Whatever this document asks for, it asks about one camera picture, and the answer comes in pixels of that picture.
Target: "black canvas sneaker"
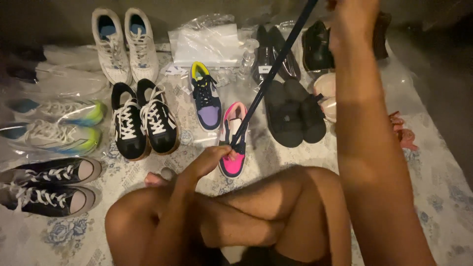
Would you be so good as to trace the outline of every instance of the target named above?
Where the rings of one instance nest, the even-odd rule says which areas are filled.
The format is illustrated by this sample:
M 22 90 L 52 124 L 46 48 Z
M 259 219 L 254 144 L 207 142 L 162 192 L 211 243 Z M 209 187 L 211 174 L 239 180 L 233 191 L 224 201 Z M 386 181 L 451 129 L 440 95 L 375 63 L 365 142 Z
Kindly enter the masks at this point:
M 0 182 L 26 187 L 82 185 L 97 179 L 101 171 L 97 160 L 72 157 L 18 166 L 0 173 Z
M 130 161 L 145 158 L 151 152 L 151 146 L 141 126 L 141 107 L 135 92 L 125 83 L 114 85 L 112 109 L 118 151 Z
M 88 212 L 95 202 L 92 190 L 78 186 L 39 189 L 0 184 L 0 204 L 47 217 L 75 217 Z
M 164 97 L 164 86 L 156 86 L 148 79 L 138 81 L 138 103 L 143 131 L 149 143 L 159 155 L 167 155 L 179 147 L 179 130 L 174 115 Z

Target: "white leather sneaker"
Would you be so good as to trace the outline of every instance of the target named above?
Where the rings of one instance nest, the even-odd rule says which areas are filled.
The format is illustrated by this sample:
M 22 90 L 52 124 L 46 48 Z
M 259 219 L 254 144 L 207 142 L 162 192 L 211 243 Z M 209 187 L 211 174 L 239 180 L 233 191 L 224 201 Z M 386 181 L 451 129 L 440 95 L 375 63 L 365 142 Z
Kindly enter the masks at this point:
M 92 13 L 92 33 L 105 76 L 112 84 L 117 82 L 130 84 L 132 81 L 130 63 L 117 14 L 110 9 L 95 9 Z
M 153 31 L 148 17 L 140 9 L 130 8 L 126 11 L 125 37 L 130 48 L 130 66 L 135 82 L 142 79 L 156 82 L 159 63 Z

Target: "gum sole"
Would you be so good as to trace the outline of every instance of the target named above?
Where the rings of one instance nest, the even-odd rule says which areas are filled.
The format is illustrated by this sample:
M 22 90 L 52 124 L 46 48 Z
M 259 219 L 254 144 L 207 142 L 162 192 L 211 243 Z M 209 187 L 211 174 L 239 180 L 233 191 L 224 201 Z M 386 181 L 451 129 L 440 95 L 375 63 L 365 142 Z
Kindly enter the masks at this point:
M 148 136 L 146 136 L 146 148 L 141 156 L 136 159 L 128 159 L 128 161 L 139 161 L 146 158 L 151 153 L 151 145 L 149 144 Z
M 157 153 L 158 155 L 168 155 L 168 154 L 173 153 L 175 150 L 177 150 L 177 148 L 179 148 L 180 144 L 181 144 L 181 142 L 179 141 L 179 129 L 177 129 L 176 143 L 174 143 L 174 146 L 172 147 L 172 149 L 170 149 L 167 152 L 163 152 L 163 153 L 159 153 L 157 151 L 154 151 L 154 152 Z

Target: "white shoelace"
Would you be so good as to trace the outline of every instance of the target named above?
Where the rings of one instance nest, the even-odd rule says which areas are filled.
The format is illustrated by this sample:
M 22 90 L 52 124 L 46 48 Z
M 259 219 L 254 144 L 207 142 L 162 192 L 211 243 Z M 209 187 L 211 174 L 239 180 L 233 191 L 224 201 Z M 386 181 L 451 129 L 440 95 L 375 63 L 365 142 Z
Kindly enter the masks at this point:
M 155 86 L 153 91 L 151 92 L 151 96 L 149 97 L 151 100 L 143 106 L 140 111 L 141 122 L 143 124 L 143 130 L 148 131 L 148 123 L 151 125 L 151 129 L 153 130 L 153 135 L 166 132 L 164 128 L 164 124 L 162 119 L 159 117 L 158 108 L 156 108 L 156 103 L 160 102 L 165 105 L 164 102 L 154 99 L 154 97 L 158 96 L 159 94 L 163 93 L 165 87 L 160 85 L 162 90 L 156 90 L 158 86 Z
M 54 207 L 57 206 L 57 203 L 59 203 L 59 206 L 61 208 L 64 208 L 64 204 L 66 204 L 66 194 L 61 194 L 58 195 L 57 193 L 52 193 L 49 194 L 46 192 L 46 190 L 39 190 L 34 187 L 22 187 L 22 186 L 17 186 L 13 183 L 11 184 L 3 184 L 3 186 L 0 186 L 0 188 L 9 188 L 9 190 L 13 193 L 15 193 L 15 190 L 17 190 L 15 197 L 18 199 L 18 206 L 16 211 L 20 210 L 23 208 L 26 204 L 28 203 L 42 203 L 44 205 L 52 205 Z M 31 196 L 33 194 L 36 194 L 37 200 L 32 200 Z
M 76 102 L 64 103 L 60 101 L 47 101 L 40 105 L 40 109 L 46 115 L 64 116 L 80 111 L 82 104 Z
M 55 176 L 58 180 L 62 180 L 63 177 L 66 179 L 70 179 L 71 177 L 69 175 L 72 174 L 72 170 L 73 165 L 69 165 L 60 169 L 51 169 L 49 170 L 49 172 L 36 173 L 33 170 L 26 170 L 26 175 L 30 177 L 31 181 L 33 182 L 39 182 L 38 178 L 43 178 L 44 180 L 51 181 L 48 176 Z
M 112 66 L 116 66 L 119 69 L 123 69 L 122 62 L 120 59 L 120 42 L 116 38 L 109 36 L 109 41 L 104 40 L 100 43 L 100 46 L 102 47 L 103 54 L 105 54 L 106 57 L 109 58 L 110 62 L 112 63 Z
M 136 36 L 132 35 L 131 44 L 135 46 L 138 64 L 144 63 L 144 58 L 147 52 L 146 37 L 149 37 L 149 36 L 142 35 L 141 28 L 138 28 L 138 34 Z
M 127 100 L 123 107 L 117 109 L 114 113 L 114 117 L 118 116 L 118 120 L 120 121 L 118 125 L 118 134 L 123 140 L 136 138 L 135 130 L 133 129 L 133 123 L 131 121 L 131 106 L 135 106 L 138 109 L 140 106 L 131 100 L 132 99 Z
M 24 135 L 25 140 L 38 138 L 47 141 L 55 141 L 61 143 L 71 143 L 74 141 L 72 135 L 76 132 L 74 126 L 53 124 L 38 119 L 35 121 L 34 127 L 27 131 Z

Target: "black shoelace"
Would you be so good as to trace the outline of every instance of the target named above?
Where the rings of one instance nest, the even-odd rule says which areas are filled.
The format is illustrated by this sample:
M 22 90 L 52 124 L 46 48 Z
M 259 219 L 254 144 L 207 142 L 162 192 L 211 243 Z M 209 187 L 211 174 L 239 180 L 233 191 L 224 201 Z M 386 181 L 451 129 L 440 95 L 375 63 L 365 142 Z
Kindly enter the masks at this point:
M 215 85 L 217 82 L 210 75 L 204 76 L 201 80 L 193 80 L 193 97 L 199 109 L 213 105 L 211 91 L 213 84 Z

